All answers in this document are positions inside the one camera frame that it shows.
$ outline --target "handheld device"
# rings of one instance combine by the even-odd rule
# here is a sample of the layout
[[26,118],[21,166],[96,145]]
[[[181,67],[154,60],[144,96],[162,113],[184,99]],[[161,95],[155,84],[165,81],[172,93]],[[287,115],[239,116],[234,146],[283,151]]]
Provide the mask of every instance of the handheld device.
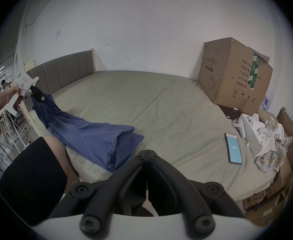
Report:
[[245,139],[245,127],[243,125],[242,119],[237,118],[232,121],[232,126],[239,129],[241,138]]
[[242,156],[241,156],[238,138],[236,137],[236,135],[226,133],[225,141],[227,145],[227,152],[229,155],[229,163],[241,165]]
[[[35,97],[37,97],[42,102],[46,102],[43,92],[36,87],[36,83],[39,81],[39,78],[36,76],[32,79],[28,74],[19,74],[15,79],[16,85],[21,89],[21,96],[25,97],[28,92],[31,92]],[[13,95],[9,103],[6,105],[6,110],[11,113],[13,116],[17,116],[17,112],[13,108],[15,102],[19,98],[19,94],[16,93]]]

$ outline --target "brown cardboard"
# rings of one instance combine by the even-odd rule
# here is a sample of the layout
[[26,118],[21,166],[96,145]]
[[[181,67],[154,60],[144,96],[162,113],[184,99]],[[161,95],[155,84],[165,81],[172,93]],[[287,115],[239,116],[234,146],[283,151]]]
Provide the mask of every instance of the brown cardboard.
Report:
[[243,199],[243,209],[248,210],[251,206],[263,201],[266,196],[266,191],[260,191],[259,193],[253,194],[250,197]]
[[278,218],[288,200],[293,196],[293,172],[287,183],[271,198],[264,199],[256,209],[246,212],[245,218],[258,226],[267,226]]
[[[276,118],[278,119],[279,123],[282,124],[286,134],[293,137],[293,121],[291,120],[290,116],[285,112],[285,108],[282,108],[280,110]],[[288,148],[287,158],[290,162],[291,170],[293,170],[293,141]]]
[[284,159],[283,165],[280,167],[279,177],[276,182],[266,189],[266,197],[270,198],[285,186],[292,175],[291,166],[287,157]]
[[252,115],[268,89],[272,68],[261,57],[253,90],[248,84],[254,52],[229,37],[204,44],[198,81],[217,105]]
[[290,116],[285,112],[285,108],[281,108],[278,116],[276,117],[280,124],[282,124],[283,129],[288,134],[288,136],[293,137],[293,121],[290,118]]
[[279,202],[280,194],[278,193],[270,199],[267,199],[256,210],[248,210],[245,213],[245,218],[258,226],[263,227],[269,225],[277,212],[277,203]]

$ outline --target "label sticker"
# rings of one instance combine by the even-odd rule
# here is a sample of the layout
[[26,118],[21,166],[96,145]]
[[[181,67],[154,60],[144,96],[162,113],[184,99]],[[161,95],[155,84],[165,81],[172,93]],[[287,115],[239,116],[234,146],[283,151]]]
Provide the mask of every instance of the label sticker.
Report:
[[207,70],[210,70],[211,72],[213,72],[213,68],[211,68],[211,67],[209,67],[209,66],[205,66],[205,68],[206,68]]
[[273,207],[271,207],[270,209],[267,209],[264,213],[263,213],[263,217],[267,216],[268,214],[272,213]]
[[250,76],[248,77],[248,84],[250,85],[250,90],[254,90],[255,80],[259,71],[260,56],[256,53],[253,54],[253,63]]

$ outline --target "green tape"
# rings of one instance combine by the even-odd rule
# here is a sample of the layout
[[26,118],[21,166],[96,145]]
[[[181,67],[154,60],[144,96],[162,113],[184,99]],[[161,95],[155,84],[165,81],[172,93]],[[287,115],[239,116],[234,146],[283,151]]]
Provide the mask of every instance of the green tape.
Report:
[[254,90],[255,80],[258,75],[260,56],[256,53],[253,54],[253,63],[250,76],[248,77],[248,84],[251,85],[250,90]]

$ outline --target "upholstered headboard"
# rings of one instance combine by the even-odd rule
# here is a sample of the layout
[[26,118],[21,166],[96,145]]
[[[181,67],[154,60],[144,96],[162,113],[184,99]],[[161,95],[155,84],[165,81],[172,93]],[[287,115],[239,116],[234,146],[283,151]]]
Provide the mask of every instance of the upholstered headboard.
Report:
[[27,73],[32,78],[40,78],[36,86],[41,91],[52,94],[80,78],[93,74],[93,54],[93,50],[69,54],[36,66]]

